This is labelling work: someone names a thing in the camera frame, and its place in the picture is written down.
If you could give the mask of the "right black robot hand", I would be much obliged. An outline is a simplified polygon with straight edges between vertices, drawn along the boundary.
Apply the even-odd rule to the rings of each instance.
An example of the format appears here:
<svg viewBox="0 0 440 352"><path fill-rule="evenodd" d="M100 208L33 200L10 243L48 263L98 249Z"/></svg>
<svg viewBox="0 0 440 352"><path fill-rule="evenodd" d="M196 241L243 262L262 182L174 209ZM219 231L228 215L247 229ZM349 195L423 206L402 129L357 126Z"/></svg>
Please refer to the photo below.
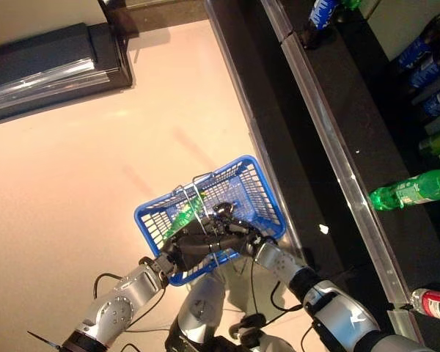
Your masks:
<svg viewBox="0 0 440 352"><path fill-rule="evenodd" d="M253 224L233 216L226 210L204 219L203 226L212 252L231 249L253 257L264 243L277 244L274 237L262 234Z"/></svg>

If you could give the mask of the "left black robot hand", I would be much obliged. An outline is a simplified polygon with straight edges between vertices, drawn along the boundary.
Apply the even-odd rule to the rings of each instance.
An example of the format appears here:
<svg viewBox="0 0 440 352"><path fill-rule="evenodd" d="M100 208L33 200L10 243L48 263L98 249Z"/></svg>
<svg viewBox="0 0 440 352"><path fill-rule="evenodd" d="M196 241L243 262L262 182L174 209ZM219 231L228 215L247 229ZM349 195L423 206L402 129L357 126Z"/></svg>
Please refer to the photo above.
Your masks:
<svg viewBox="0 0 440 352"><path fill-rule="evenodd" d="M185 272L202 262L208 254L227 249L240 251L244 240L245 234L241 232L204 233L200 223L192 221L168 238L160 252L177 267L176 272Z"/></svg>

